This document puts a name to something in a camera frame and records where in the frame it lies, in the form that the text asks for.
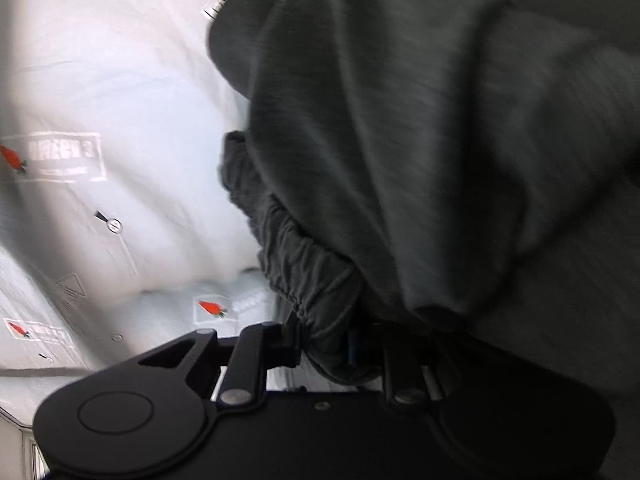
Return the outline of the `white carrot-print storage bag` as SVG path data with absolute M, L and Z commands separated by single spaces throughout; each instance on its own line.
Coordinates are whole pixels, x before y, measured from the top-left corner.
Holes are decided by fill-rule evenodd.
M 209 58 L 227 0 L 1 0 L 1 474 L 61 465 L 38 408 L 186 336 L 276 319 L 219 180 L 247 102 Z

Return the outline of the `grey sweat garment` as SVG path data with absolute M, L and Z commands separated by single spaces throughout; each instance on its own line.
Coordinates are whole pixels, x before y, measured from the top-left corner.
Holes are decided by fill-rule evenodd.
M 508 0 L 227 0 L 220 178 L 344 385 L 391 330 L 639 390 L 639 58 Z

